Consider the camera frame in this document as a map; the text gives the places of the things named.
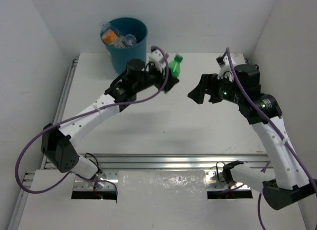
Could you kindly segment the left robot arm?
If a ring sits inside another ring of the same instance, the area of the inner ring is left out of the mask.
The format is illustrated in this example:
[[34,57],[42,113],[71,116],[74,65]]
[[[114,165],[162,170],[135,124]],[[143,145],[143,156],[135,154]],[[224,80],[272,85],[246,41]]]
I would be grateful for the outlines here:
[[136,102],[137,93],[150,87],[168,92],[179,83],[180,69],[158,67],[141,59],[127,62],[125,70],[110,84],[109,88],[90,106],[64,124],[48,124],[42,137],[42,152],[61,172],[73,172],[91,179],[99,168],[80,155],[75,147],[90,131],[113,115],[119,114]]

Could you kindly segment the green plastic bottle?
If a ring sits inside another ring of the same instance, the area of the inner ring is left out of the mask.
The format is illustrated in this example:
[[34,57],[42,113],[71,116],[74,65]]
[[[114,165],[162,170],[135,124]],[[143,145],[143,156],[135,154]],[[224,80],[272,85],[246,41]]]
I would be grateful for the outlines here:
[[168,68],[169,68],[168,77],[174,76],[179,79],[180,72],[181,72],[180,65],[182,60],[183,60],[183,57],[179,54],[176,54],[173,61],[171,61],[168,64]]

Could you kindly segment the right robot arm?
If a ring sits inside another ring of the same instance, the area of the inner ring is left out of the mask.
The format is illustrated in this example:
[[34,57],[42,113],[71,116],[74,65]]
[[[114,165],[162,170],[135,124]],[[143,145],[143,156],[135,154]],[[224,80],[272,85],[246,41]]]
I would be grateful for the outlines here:
[[280,210],[315,193],[303,168],[283,143],[278,132],[260,115],[240,91],[237,82],[240,81],[251,101],[268,118],[276,124],[284,137],[288,137],[281,109],[276,99],[261,92],[260,72],[257,66],[242,64],[235,66],[237,78],[218,79],[217,74],[203,74],[198,85],[188,93],[188,97],[197,104],[204,102],[206,94],[210,95],[211,103],[223,100],[238,105],[239,112],[247,119],[253,130],[259,136],[274,174],[254,171],[242,161],[234,161],[223,166],[220,174],[221,182],[232,185],[244,183],[261,193],[268,205],[274,210]]

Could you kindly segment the clear bottle blue cap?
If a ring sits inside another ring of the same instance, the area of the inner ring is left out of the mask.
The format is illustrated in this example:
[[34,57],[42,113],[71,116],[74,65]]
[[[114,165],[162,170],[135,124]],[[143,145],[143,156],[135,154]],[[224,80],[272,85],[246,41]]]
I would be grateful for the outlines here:
[[115,40],[124,40],[124,36],[119,29],[113,26],[107,21],[103,21],[99,24],[100,36],[104,43],[111,44]]

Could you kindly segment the orange bottle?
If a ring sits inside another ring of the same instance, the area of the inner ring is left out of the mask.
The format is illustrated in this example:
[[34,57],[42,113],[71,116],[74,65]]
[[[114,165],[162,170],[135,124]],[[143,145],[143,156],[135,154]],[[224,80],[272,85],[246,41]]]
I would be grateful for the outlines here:
[[102,36],[102,41],[107,45],[112,45],[116,48],[125,48],[124,42],[113,30],[106,30]]

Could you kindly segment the clear bottle blue label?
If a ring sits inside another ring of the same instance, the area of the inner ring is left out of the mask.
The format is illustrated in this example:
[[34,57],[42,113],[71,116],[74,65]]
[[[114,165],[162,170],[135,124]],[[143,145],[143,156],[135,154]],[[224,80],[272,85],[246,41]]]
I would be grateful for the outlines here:
[[137,44],[137,39],[134,35],[128,34],[125,36],[124,45],[126,47],[132,47],[132,46],[135,46],[136,44]]

